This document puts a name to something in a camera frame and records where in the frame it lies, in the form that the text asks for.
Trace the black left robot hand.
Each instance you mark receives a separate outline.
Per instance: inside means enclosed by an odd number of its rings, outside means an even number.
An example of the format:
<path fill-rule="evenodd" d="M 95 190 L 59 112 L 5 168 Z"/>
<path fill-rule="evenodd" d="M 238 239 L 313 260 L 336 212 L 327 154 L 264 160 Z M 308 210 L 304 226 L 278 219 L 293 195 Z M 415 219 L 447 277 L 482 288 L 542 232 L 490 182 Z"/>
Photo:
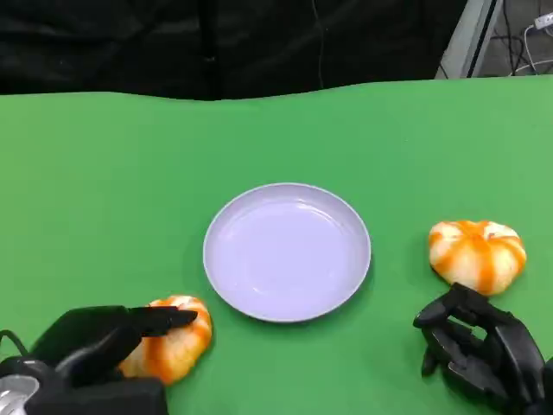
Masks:
<path fill-rule="evenodd" d="M 191 324 L 198 313 L 175 306 L 96 306 L 69 310 L 35 342 L 29 356 L 73 386 L 114 373 L 144 337 L 162 337 Z"/>

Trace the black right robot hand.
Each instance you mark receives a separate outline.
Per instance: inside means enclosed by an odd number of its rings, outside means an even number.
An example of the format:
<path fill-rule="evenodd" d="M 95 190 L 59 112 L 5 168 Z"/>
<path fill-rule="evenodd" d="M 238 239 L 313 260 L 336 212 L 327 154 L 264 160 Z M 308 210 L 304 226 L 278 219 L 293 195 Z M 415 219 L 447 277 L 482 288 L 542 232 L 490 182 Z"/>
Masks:
<path fill-rule="evenodd" d="M 421 373 L 503 414 L 552 412 L 552 362 L 526 326 L 455 283 L 413 322 L 427 343 Z"/>

